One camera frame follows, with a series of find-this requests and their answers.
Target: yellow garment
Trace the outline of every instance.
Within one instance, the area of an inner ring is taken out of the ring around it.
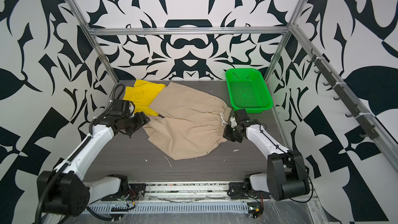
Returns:
[[[134,113],[144,112],[146,115],[158,116],[159,114],[149,108],[149,105],[165,87],[165,84],[136,80],[134,87],[126,87],[123,99],[134,102]]]

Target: green basket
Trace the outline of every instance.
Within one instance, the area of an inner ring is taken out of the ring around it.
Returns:
[[[272,108],[271,95],[257,69],[233,68],[225,72],[225,77],[234,111],[244,108],[247,113],[258,113]]]

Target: table surface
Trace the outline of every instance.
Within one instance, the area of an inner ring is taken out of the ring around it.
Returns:
[[[121,82],[133,86],[135,81]],[[168,85],[169,81],[156,83]],[[219,97],[231,107],[226,81],[176,83]],[[271,110],[249,116],[264,123],[267,132],[282,142]],[[113,137],[92,162],[84,181],[99,180],[109,174],[127,175],[129,181],[229,181],[242,180],[246,174],[266,171],[266,158],[246,138],[242,143],[221,143],[202,157],[176,161],[149,142],[146,132],[141,128],[131,138],[121,134]]]

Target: beige pants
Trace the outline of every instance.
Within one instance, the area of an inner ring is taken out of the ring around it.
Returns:
[[[208,93],[170,82],[149,106],[164,118],[149,116],[149,141],[174,160],[208,154],[226,139],[220,113],[228,121],[231,108]]]

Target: white drawstring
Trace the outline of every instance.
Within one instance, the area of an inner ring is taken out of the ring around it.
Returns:
[[[220,112],[220,116],[221,116],[221,120],[222,120],[221,124],[222,124],[222,125],[224,125],[224,123],[225,123],[225,124],[228,124],[227,122],[225,122],[225,120],[224,120],[224,115],[222,114],[222,112]]]

